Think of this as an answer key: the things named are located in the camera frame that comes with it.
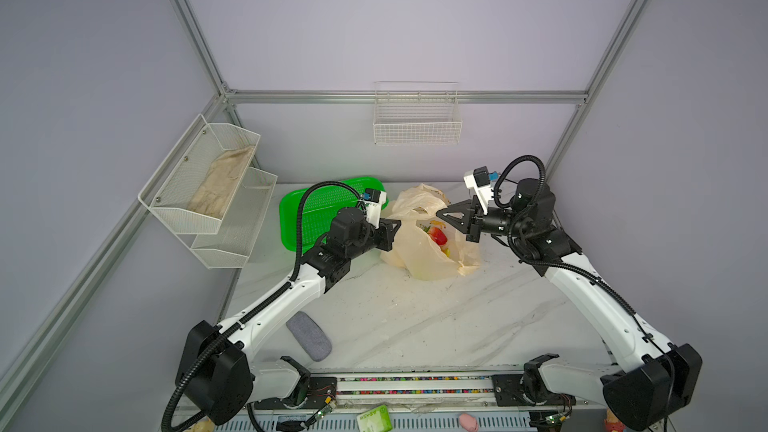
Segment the green plastic basket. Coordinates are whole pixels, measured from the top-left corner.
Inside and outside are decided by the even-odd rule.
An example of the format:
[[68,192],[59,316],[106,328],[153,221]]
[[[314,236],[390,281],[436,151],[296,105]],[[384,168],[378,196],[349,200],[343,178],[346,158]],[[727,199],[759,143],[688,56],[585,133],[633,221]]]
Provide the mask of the green plastic basket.
[[[374,177],[363,176],[342,180],[360,195],[367,189],[385,192],[383,183]],[[296,250],[296,225],[299,203],[306,188],[288,193],[279,203],[280,238],[283,246],[291,252]],[[323,233],[330,229],[330,223],[341,208],[355,207],[355,196],[338,186],[323,187],[307,199],[302,215],[302,251],[307,251]]]

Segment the cream banana print plastic bag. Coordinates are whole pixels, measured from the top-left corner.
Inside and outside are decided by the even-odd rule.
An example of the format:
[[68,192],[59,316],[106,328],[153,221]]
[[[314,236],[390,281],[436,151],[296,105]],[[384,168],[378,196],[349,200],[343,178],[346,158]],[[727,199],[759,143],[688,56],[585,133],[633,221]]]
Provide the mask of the cream banana print plastic bag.
[[[386,219],[398,219],[393,250],[382,252],[385,263],[405,269],[411,277],[422,281],[437,281],[467,276],[482,265],[480,247],[468,242],[464,235],[436,217],[436,212],[449,206],[445,194],[432,186],[420,184],[402,191],[384,211]],[[439,227],[448,238],[439,247],[427,234],[430,227]]]

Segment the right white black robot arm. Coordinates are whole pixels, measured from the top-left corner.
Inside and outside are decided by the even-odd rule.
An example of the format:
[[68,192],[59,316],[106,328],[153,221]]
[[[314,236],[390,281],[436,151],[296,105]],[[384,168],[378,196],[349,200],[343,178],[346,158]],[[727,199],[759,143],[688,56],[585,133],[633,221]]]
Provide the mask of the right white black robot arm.
[[567,362],[556,353],[525,363],[525,401],[541,405],[568,395],[610,409],[627,427],[643,430],[688,406],[703,359],[689,344],[676,345],[645,321],[594,269],[582,248],[554,223],[555,194],[539,179],[521,180],[508,203],[494,186],[438,211],[470,242],[484,234],[509,248],[557,287],[604,343],[608,366]]

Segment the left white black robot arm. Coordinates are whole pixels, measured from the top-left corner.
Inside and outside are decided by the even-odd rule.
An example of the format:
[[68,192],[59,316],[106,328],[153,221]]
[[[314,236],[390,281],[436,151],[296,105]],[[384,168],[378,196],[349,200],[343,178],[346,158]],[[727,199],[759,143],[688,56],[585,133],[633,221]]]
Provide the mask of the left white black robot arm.
[[204,419],[222,425],[234,418],[253,400],[256,383],[265,376],[253,364],[265,341],[344,278],[353,259],[372,249],[390,251],[401,226],[400,220],[385,218],[372,224],[365,212],[342,208],[284,282],[217,325],[195,325],[184,344],[161,429],[185,431]]

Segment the grey oval sponge pad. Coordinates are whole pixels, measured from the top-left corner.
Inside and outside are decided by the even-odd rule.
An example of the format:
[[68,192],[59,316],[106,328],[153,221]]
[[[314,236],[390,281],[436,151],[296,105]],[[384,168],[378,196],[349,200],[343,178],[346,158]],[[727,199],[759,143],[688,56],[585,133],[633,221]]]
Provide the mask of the grey oval sponge pad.
[[321,362],[332,353],[330,339],[305,312],[297,312],[287,321],[286,327],[313,361]]

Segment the beige cloth in shelf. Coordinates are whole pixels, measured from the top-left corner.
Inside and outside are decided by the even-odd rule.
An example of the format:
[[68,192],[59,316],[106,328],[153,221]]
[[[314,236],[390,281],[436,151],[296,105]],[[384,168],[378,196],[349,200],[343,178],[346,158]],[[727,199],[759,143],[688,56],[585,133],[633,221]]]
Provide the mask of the beige cloth in shelf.
[[222,219],[254,151],[255,146],[247,146],[228,150],[217,157],[193,194],[187,209],[208,217]]

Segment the green small box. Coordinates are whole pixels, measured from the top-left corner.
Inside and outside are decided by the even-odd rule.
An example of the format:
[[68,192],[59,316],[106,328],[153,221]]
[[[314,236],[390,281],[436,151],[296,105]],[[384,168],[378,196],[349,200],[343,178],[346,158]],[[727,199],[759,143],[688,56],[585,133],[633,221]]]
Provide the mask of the green small box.
[[359,414],[356,422],[360,432],[391,432],[394,429],[386,405],[379,405]]

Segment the pink small toy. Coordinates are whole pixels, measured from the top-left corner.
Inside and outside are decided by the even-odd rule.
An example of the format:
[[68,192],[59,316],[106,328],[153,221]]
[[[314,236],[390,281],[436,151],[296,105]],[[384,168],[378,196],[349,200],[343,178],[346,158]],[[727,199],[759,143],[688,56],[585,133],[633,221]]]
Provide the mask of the pink small toy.
[[458,423],[459,423],[459,426],[466,432],[479,431],[479,422],[477,418],[468,413],[462,413],[458,417]]

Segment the red yellow figurine toy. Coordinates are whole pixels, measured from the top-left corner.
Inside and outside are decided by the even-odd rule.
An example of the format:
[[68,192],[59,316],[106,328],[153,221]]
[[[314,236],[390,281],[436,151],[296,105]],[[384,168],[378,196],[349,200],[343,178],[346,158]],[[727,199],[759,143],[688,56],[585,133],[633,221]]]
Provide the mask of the red yellow figurine toy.
[[607,410],[604,419],[604,429],[606,432],[625,432],[626,426],[611,410]]

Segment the lower white mesh wall shelf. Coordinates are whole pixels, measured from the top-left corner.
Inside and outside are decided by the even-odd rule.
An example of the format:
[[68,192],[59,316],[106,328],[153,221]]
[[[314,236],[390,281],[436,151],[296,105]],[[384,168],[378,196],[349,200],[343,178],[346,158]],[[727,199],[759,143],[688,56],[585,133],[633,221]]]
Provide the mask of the lower white mesh wall shelf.
[[197,235],[190,251],[209,270],[244,267],[252,254],[277,176],[249,167],[215,235]]

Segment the white mesh wall shelf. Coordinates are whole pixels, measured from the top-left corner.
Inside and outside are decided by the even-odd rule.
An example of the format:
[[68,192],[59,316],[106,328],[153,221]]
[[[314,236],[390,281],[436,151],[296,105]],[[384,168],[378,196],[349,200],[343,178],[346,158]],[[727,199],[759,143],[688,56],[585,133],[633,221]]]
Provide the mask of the white mesh wall shelf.
[[[207,121],[198,115],[163,164],[138,194],[138,201],[176,235],[214,235],[219,232],[245,171],[260,142],[256,132]],[[212,185],[212,165],[229,158],[236,174],[216,195],[211,212],[200,205],[201,188]]]
[[244,267],[252,254],[277,176],[249,167],[215,235],[197,235],[190,251],[209,270]]

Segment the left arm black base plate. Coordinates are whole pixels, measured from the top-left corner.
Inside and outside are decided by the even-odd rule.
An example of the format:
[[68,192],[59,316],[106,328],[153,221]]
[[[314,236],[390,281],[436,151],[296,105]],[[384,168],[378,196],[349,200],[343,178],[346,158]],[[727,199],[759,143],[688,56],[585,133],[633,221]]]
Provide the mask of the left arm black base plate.
[[286,398],[268,398],[254,403],[258,411],[266,410],[316,410],[335,397],[338,379],[333,376],[312,376],[300,380],[297,388]]

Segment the upper white mesh wall shelf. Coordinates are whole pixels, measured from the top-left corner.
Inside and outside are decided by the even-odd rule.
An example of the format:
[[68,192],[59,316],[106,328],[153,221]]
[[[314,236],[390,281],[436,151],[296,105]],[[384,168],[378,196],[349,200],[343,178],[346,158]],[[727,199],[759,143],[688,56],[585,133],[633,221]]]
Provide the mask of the upper white mesh wall shelf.
[[[207,121],[198,115],[163,164],[138,194],[138,201],[176,235],[214,235],[219,232],[245,171],[260,142],[256,132]],[[229,158],[236,174],[216,195],[211,212],[200,205],[201,188],[212,185],[212,165]]]

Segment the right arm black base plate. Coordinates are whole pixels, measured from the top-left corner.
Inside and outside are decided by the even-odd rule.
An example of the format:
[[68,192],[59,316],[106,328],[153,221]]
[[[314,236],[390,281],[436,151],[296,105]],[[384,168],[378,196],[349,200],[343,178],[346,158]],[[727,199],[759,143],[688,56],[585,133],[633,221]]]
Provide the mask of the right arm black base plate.
[[524,373],[494,374],[491,376],[492,392],[499,407],[572,406],[575,397],[555,394]]

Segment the aluminium front rail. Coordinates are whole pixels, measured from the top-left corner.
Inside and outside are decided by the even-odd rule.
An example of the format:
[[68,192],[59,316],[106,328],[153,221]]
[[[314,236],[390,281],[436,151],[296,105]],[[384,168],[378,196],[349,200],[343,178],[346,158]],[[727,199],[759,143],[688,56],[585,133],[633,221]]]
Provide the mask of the aluminium front rail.
[[[572,406],[499,407],[492,392],[494,374],[523,370],[468,372],[394,372],[313,374],[285,357],[260,372],[253,400],[214,431],[359,431],[356,417],[386,405],[392,431],[465,431],[462,413],[477,418],[479,431],[561,431],[580,409],[606,406],[575,397]],[[286,398],[300,380],[312,376],[338,379],[335,397],[316,410],[258,411],[254,403]]]

